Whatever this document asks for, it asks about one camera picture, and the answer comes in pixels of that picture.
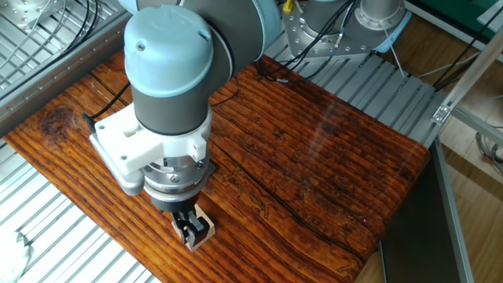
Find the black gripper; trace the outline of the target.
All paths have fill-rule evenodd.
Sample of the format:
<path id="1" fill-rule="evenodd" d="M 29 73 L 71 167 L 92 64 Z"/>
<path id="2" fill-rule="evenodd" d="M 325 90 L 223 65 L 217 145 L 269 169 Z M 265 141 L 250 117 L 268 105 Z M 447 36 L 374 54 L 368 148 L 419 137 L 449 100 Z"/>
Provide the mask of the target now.
<path id="1" fill-rule="evenodd" d="M 208 232 L 207 220 L 197 217 L 194 211 L 199 196 L 200 192 L 190 197 L 182 194 L 151 193 L 151 202 L 159 210 L 171 213 L 174 227 L 178 232 L 182 233 L 185 228 L 185 243 L 190 246 L 199 244 Z"/>

